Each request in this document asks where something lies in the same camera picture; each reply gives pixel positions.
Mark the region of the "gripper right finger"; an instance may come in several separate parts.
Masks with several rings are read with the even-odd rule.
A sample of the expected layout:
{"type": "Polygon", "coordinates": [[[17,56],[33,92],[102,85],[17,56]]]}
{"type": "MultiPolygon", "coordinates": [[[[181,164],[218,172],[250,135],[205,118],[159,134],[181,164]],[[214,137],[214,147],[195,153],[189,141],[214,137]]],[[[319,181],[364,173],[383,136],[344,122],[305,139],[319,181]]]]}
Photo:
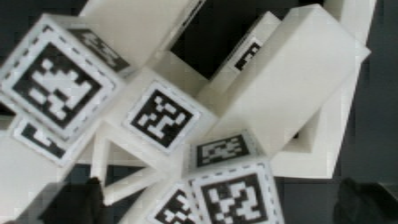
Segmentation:
{"type": "Polygon", "coordinates": [[[398,183],[341,181],[333,224],[398,224],[398,183]]]}

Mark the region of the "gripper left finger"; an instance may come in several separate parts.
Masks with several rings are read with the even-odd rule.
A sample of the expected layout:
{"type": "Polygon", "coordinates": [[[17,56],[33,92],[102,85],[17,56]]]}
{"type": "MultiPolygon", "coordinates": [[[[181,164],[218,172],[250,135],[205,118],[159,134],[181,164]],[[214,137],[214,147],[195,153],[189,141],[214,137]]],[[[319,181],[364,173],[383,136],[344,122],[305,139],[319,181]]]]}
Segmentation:
{"type": "Polygon", "coordinates": [[[67,183],[38,215],[44,224],[106,224],[106,207],[97,178],[67,183]]]}

